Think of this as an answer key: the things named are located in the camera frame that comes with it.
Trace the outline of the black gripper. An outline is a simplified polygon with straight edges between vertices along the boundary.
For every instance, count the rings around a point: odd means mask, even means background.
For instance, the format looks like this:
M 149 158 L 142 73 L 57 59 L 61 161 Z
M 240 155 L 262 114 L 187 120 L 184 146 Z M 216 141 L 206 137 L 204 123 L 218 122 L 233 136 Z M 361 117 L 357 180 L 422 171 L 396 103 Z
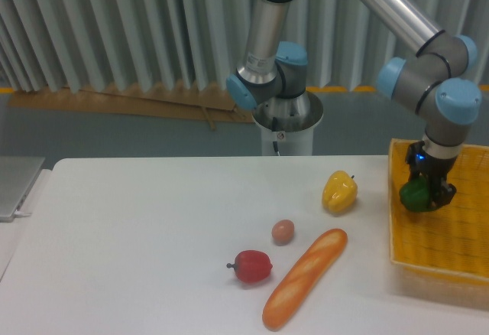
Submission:
M 406 164 L 409 166 L 408 181 L 414 181 L 424 176 L 429 180 L 429 211 L 438 210 L 449 205 L 456 194 L 456 187 L 446 181 L 447 175 L 453 168 L 456 154 L 449 158 L 435 145 L 430 148 L 426 141 L 417 141 L 408 146 Z

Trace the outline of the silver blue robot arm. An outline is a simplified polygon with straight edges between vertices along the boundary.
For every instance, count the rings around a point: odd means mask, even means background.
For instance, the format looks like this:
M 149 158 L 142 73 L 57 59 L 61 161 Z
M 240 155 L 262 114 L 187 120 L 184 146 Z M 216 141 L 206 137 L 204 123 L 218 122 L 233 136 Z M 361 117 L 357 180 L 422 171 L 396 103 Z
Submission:
M 226 80 L 236 105 L 274 136 L 314 127 L 322 118 L 318 100 L 306 94 L 306 50 L 280 40 L 293 0 L 256 0 L 243 59 Z M 474 41 L 446 33 L 411 0 L 361 0 L 416 56 L 395 57 L 377 76 L 377 89 L 425 123 L 424 136 L 406 152 L 408 181 L 401 203 L 412 212 L 437 210 L 451 203 L 456 187 L 447 180 L 470 127 L 478 117 L 482 95 L 463 78 L 477 59 Z

